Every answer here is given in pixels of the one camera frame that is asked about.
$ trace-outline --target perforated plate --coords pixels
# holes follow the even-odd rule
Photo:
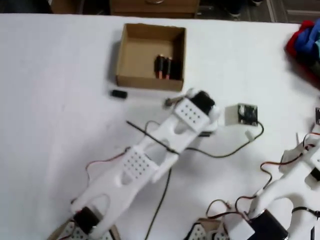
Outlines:
[[[63,240],[93,240],[88,235],[86,235],[80,229],[80,227],[76,226],[75,229],[74,229],[74,227],[75,227],[75,224],[73,222],[69,222],[66,225],[65,229],[60,234],[60,236],[57,238],[57,240],[60,240],[61,238],[63,238]],[[115,239],[112,237],[110,231],[108,231],[102,237],[100,237],[98,240],[115,240]]]
[[[214,235],[214,240],[229,240],[229,237],[224,232],[217,232]]]
[[[210,121],[209,117],[187,98],[177,105],[174,113],[196,132]]]
[[[207,240],[206,230],[201,224],[193,226],[192,232],[187,240]]]
[[[133,179],[143,177],[149,171],[154,172],[158,168],[143,152],[133,147],[123,157],[123,169]]]

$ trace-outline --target blue cloth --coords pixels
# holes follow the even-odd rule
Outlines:
[[[320,31],[318,32],[318,40],[314,44],[318,47],[319,58],[320,58]]]
[[[314,27],[307,28],[297,37],[294,48],[297,53],[310,56],[311,59],[319,60],[319,49],[315,42],[319,38],[320,19],[318,19]]]

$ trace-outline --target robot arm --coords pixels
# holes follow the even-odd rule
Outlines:
[[[209,125],[218,126],[219,114],[219,108],[207,93],[188,91],[187,96],[180,99],[173,113],[158,129],[132,146],[114,168],[91,182],[84,193],[72,203],[74,220],[83,232],[93,239],[100,238],[131,205],[137,193],[148,182],[158,181],[199,133]],[[179,123],[186,128],[183,132],[176,133]],[[169,151],[161,163],[156,163],[146,154],[146,150],[164,141]],[[105,211],[100,211],[100,219],[92,210],[99,209],[95,204],[98,198],[105,201]]]
[[[320,194],[317,191],[320,187],[320,140],[319,137],[310,135],[305,137],[303,143],[292,150],[285,151],[282,163],[289,162],[300,156],[297,161],[288,164],[283,176],[269,184],[265,189],[259,190],[253,199],[248,213],[250,225],[254,230],[251,238],[245,240],[264,239],[263,233],[275,233],[269,236],[273,240],[301,240],[301,234],[310,231],[316,224],[317,214],[308,210],[299,210],[292,213],[290,227],[286,231],[280,223],[268,212],[267,207],[275,200],[288,198],[293,203],[293,209],[305,207],[306,209],[319,210]]]

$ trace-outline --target fabric pile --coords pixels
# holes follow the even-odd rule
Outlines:
[[[320,19],[304,21],[285,49],[307,71],[320,78]]]

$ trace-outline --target wire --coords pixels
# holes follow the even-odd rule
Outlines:
[[[124,150],[122,153],[120,153],[120,154],[118,154],[118,155],[116,155],[116,156],[113,156],[113,157],[111,157],[111,158],[109,158],[109,159],[106,159],[106,160],[97,160],[97,161],[91,161],[91,162],[89,162],[89,163],[85,166],[85,171],[86,171],[86,174],[87,174],[87,176],[88,176],[88,183],[87,183],[87,184],[89,185],[89,183],[90,183],[90,175],[89,175],[89,172],[88,172],[88,168],[89,168],[92,164],[95,164],[95,163],[107,163],[107,162],[111,162],[111,161],[113,161],[113,160],[116,160],[117,158],[125,155],[126,152],[127,152],[129,149],[130,149],[130,147],[126,147],[125,150]]]
[[[211,158],[215,158],[215,159],[222,159],[222,158],[226,158],[226,157],[229,157],[235,153],[237,153],[238,151],[240,151],[241,149],[243,149],[245,146],[247,146],[248,144],[252,143],[254,140],[256,140],[257,138],[259,138],[262,134],[264,134],[265,132],[265,128],[263,126],[263,124],[261,122],[258,121],[258,124],[261,126],[261,132],[255,136],[253,138],[252,141],[247,141],[246,143],[242,144],[241,146],[239,146],[237,149],[235,149],[234,151],[228,153],[228,154],[224,154],[224,155],[213,155],[211,153],[208,153],[208,152],[205,152],[201,149],[198,149],[198,148],[195,148],[195,147],[187,147],[185,150],[192,150],[192,151],[196,151],[196,152],[199,152],[201,154],[204,154],[204,155],[207,155],[208,157],[211,157]]]
[[[235,204],[234,204],[234,208],[237,212],[239,212],[239,209],[238,209],[238,202],[240,199],[248,199],[248,200],[252,200],[252,199],[255,199],[257,196],[254,195],[254,196],[240,196],[237,198],[237,200],[235,201]]]
[[[166,196],[166,194],[167,194],[167,190],[168,190],[169,183],[170,183],[170,178],[171,178],[171,172],[172,172],[172,169],[170,168],[170,170],[169,170],[169,172],[168,172],[168,177],[167,177],[167,179],[166,179],[166,183],[165,183],[165,187],[164,187],[164,191],[163,191],[161,200],[160,200],[160,202],[159,202],[159,204],[158,204],[158,207],[156,208],[155,213],[154,213],[154,215],[153,215],[153,217],[152,217],[151,223],[150,223],[149,228],[148,228],[148,231],[147,231],[147,233],[146,233],[146,235],[145,235],[145,237],[144,237],[144,240],[147,240],[147,239],[148,239],[149,234],[150,234],[150,232],[151,232],[151,229],[152,229],[152,227],[153,227],[153,225],[154,225],[154,222],[155,222],[155,220],[156,220],[156,217],[157,217],[157,215],[158,215],[158,212],[159,212],[159,210],[160,210],[160,208],[161,208],[161,206],[162,206],[162,203],[163,203],[163,201],[164,201],[164,199],[165,199],[165,196]]]
[[[320,218],[320,211],[314,211],[314,210],[311,210],[310,208],[307,208],[305,206],[298,206],[298,207],[295,207],[291,213],[294,213],[296,211],[307,211],[311,214],[313,214],[314,216],[316,216],[316,219],[318,220],[318,218]],[[310,239],[311,240],[315,240],[315,227],[313,227],[310,231]]]
[[[302,141],[302,146],[303,146],[303,148],[305,147],[305,142],[306,142],[306,139],[307,139],[307,137],[308,137],[309,135],[318,135],[318,136],[319,136],[320,133],[310,132],[310,133],[306,134],[306,135],[304,136],[304,138],[303,138],[303,141]]]
[[[266,184],[263,186],[262,189],[265,189],[272,181],[273,179],[273,176],[272,174],[268,171],[268,170],[265,170],[263,168],[264,165],[276,165],[276,166],[285,166],[285,165],[288,165],[288,164],[291,164],[293,162],[295,162],[296,160],[298,160],[303,154],[300,153],[299,156],[295,157],[294,159],[290,160],[290,161],[287,161],[287,162],[275,162],[275,161],[265,161],[263,163],[261,163],[260,165],[260,170],[266,174],[268,174],[270,176],[269,180],[266,182]]]
[[[209,210],[210,210],[212,204],[214,204],[214,203],[216,203],[216,202],[222,202],[227,209],[231,209],[231,205],[230,205],[228,202],[226,202],[226,201],[224,201],[224,200],[222,200],[222,199],[213,200],[212,202],[210,202],[208,208],[206,209],[205,216],[206,216],[207,218],[209,218],[208,213],[209,213]]]
[[[58,240],[65,240],[65,239],[68,239],[68,238],[70,238],[70,237],[74,234],[75,229],[76,229],[76,222],[75,222],[74,220],[70,220],[70,221],[68,222],[68,224],[69,224],[69,223],[73,223],[73,229],[72,229],[72,232],[71,232],[69,235],[67,235],[67,236],[64,236],[64,237],[59,238]]]
[[[149,133],[147,133],[145,130],[141,129],[140,127],[138,127],[137,125],[133,124],[130,121],[126,121],[127,124],[129,124],[131,127],[134,127],[135,129],[137,129],[138,131],[144,133],[144,135],[148,136],[149,138],[151,138],[152,140],[156,141],[158,144],[160,144],[161,146],[163,146],[168,152],[171,152],[173,154],[177,154],[179,155],[179,153],[170,148],[169,146],[165,145],[163,142],[161,142],[160,140],[156,139],[154,136],[151,136]]]

